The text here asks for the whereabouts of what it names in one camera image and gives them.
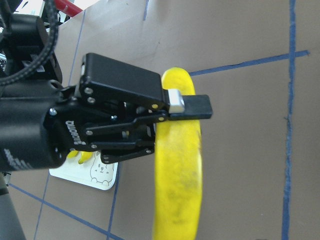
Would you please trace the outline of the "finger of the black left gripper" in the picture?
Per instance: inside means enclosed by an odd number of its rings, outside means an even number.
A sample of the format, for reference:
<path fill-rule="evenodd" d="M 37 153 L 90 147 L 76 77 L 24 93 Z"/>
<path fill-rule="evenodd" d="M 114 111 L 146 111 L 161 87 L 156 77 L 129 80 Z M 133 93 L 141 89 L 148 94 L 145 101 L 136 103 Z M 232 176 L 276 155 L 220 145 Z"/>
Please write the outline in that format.
<path fill-rule="evenodd" d="M 206 94 L 183 95 L 176 88 L 163 89 L 163 93 L 169 120 L 206 120 L 213 115 L 210 98 Z"/>

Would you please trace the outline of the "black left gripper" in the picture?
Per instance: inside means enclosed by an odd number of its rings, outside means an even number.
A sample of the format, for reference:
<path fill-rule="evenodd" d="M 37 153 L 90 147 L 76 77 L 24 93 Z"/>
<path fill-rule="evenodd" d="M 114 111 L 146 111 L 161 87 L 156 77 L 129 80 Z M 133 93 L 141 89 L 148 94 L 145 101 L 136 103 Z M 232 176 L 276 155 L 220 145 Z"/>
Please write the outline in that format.
<path fill-rule="evenodd" d="M 166 120 L 158 73 L 96 53 L 83 57 L 76 85 L 23 80 L 0 89 L 0 169 L 60 167 L 70 151 L 104 164 L 154 153 L 155 123 Z"/>

